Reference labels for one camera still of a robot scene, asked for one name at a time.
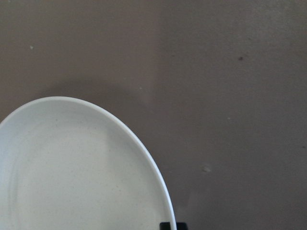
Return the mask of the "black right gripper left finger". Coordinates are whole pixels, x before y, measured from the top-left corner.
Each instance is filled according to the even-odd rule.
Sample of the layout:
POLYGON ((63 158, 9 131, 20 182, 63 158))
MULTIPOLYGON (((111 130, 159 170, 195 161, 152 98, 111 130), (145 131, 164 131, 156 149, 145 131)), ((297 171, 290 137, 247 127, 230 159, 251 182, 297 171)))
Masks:
POLYGON ((170 222, 161 222, 159 224, 159 230, 170 230, 170 222))

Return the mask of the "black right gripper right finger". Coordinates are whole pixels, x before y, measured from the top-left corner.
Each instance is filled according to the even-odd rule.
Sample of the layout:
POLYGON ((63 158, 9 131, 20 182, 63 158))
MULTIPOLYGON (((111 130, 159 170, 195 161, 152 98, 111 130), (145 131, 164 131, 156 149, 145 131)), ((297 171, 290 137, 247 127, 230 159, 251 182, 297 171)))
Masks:
POLYGON ((177 230, 188 230, 188 226, 185 222, 177 222, 176 228, 177 230))

